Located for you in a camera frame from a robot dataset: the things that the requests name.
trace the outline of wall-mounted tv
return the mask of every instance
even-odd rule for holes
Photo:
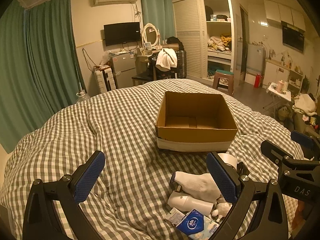
[[[282,26],[282,43],[303,53],[304,35],[288,26]]]
[[[106,46],[141,41],[140,23],[115,23],[104,25]]]

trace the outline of doorway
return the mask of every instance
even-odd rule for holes
[[[247,54],[248,54],[248,44],[249,44],[249,17],[248,13],[240,5],[241,22],[242,22],[242,61],[241,61],[241,74],[244,77],[247,68]]]

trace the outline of teal curtain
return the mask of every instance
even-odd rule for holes
[[[26,10],[24,30],[34,83],[51,113],[74,104],[83,80],[77,71],[70,0],[50,0]]]
[[[141,0],[143,23],[153,24],[160,31],[161,41],[175,36],[172,0]]]
[[[23,13],[13,0],[0,18],[0,144],[8,153],[52,115],[28,65]]]

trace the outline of stool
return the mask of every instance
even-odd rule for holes
[[[153,77],[149,75],[148,71],[142,72],[136,76],[132,77],[132,84],[133,86],[136,85],[136,81],[142,81],[142,83],[147,83],[153,81]]]
[[[228,85],[221,85],[219,84],[220,78],[225,78],[228,79]],[[214,79],[213,79],[213,89],[218,89],[219,87],[228,89],[228,95],[233,96],[233,80],[234,76],[232,72],[229,71],[224,71],[224,70],[216,70],[216,73],[214,74]]]

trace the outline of gingham blanket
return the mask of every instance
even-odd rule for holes
[[[15,234],[22,238],[24,210],[32,181],[58,180],[72,174],[95,150],[106,156],[106,166],[88,199],[80,206],[90,223],[105,239],[188,239],[164,220],[172,190],[173,171],[206,172],[205,155],[160,154],[156,150],[155,121],[165,91],[220,93],[192,80],[163,80],[114,90],[73,106],[26,135],[5,168],[0,204],[12,211]],[[260,152],[269,139],[303,158],[290,133],[268,116],[253,112],[234,98],[223,95],[239,132],[228,153],[243,161],[255,181],[277,178],[276,166]],[[285,197],[291,222],[296,201]],[[62,208],[61,221],[75,238]],[[254,211],[252,204],[237,237],[244,234]]]

